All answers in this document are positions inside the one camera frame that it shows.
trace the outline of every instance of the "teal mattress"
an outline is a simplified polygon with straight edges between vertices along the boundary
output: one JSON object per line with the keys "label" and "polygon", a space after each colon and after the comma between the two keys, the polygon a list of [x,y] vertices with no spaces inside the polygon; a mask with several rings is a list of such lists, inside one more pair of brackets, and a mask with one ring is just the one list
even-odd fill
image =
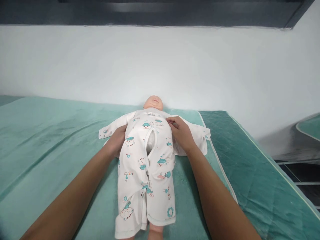
{"label": "teal mattress", "polygon": [[319,212],[248,132],[227,112],[200,113],[239,206],[261,238],[319,240]]}
{"label": "teal mattress", "polygon": [[320,113],[298,122],[296,128],[303,134],[320,141]]}
{"label": "teal mattress", "polygon": [[[1,96],[0,239],[19,239],[103,146],[98,130],[137,109]],[[206,157],[262,239],[320,239],[319,212],[228,113],[165,111],[211,129]],[[165,228],[164,238],[210,239],[186,157],[177,157],[173,177],[177,221]],[[114,236],[116,185],[114,160],[75,239]],[[146,239],[146,232],[140,231],[136,239]]]}
{"label": "teal mattress", "polygon": [[[0,233],[19,239],[47,206],[103,146],[100,128],[139,107],[50,98],[2,98],[0,104]],[[197,111],[165,109],[191,123],[204,125]],[[233,194],[211,140],[208,161]],[[114,160],[93,197],[75,239],[111,239],[117,213],[117,166]],[[166,239],[208,239],[200,199],[187,157],[177,157],[173,170],[176,223]],[[147,239],[140,231],[136,239]]]}

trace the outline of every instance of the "white printed onesie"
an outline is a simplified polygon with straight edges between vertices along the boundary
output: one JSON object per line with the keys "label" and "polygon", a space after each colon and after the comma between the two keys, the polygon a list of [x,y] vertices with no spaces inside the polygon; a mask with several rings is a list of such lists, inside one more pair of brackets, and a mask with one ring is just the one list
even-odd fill
{"label": "white printed onesie", "polygon": [[[118,167],[116,239],[146,230],[147,220],[156,226],[176,220],[172,170],[175,155],[185,153],[172,140],[171,128],[165,120],[168,117],[165,112],[148,108],[123,115],[99,131],[99,138],[106,138],[118,127],[128,124]],[[185,122],[206,154],[210,130]]]}

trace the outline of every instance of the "doll face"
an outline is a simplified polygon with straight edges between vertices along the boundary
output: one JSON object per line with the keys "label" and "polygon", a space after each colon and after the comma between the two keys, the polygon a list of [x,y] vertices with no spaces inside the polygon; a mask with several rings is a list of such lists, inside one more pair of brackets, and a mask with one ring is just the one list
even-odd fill
{"label": "doll face", "polygon": [[156,108],[160,111],[163,110],[163,103],[162,103],[162,100],[161,98],[159,98],[158,96],[150,96],[147,101],[145,102],[145,104],[143,105],[143,108],[146,109],[146,108],[150,108],[150,107],[153,107],[153,108]]}

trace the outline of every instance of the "white piping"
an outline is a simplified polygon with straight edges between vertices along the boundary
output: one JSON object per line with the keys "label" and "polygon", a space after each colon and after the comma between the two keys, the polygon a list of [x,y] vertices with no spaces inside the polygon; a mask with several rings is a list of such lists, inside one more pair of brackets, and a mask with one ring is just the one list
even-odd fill
{"label": "white piping", "polygon": [[[198,113],[199,113],[200,118],[201,118],[201,120],[202,120],[203,126],[206,127],[206,124],[204,123],[203,118],[202,118],[202,116],[201,116],[201,114],[200,114],[199,111],[198,111]],[[215,154],[215,156],[216,156],[216,158],[217,158],[217,161],[218,161],[218,164],[219,164],[220,169],[221,169],[221,171],[222,171],[222,174],[223,174],[223,176],[224,176],[224,179],[226,180],[226,182],[227,182],[227,184],[228,184],[228,186],[229,186],[229,188],[230,188],[230,190],[231,190],[233,199],[234,199],[234,200],[236,201],[236,203],[238,204],[237,196],[236,196],[236,194],[235,194],[235,192],[234,192],[234,190],[233,190],[233,188],[232,188],[232,186],[231,186],[231,184],[230,184],[230,182],[229,182],[229,179],[227,178],[226,173],[225,173],[224,170],[223,170],[223,167],[222,167],[222,165],[221,165],[221,162],[220,162],[220,160],[219,160],[219,157],[218,157],[218,155],[217,155],[217,152],[216,152],[216,150],[215,150],[215,148],[214,148],[214,146],[213,146],[213,144],[212,144],[211,137],[209,138],[209,142],[210,142],[211,147],[212,147],[212,150],[213,150],[213,152],[214,152],[214,154]]]}

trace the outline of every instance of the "baby mannequin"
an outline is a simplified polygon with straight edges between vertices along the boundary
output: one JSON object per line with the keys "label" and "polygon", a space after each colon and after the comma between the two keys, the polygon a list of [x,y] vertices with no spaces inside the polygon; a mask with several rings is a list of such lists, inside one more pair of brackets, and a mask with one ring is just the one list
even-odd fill
{"label": "baby mannequin", "polygon": [[[116,239],[129,238],[140,229],[146,230],[148,220],[155,226],[176,221],[172,170],[175,155],[186,154],[172,141],[171,128],[166,121],[171,115],[162,111],[162,100],[151,96],[143,108],[123,115],[99,131],[102,139],[128,124],[118,165]],[[210,129],[185,122],[206,155]]]}

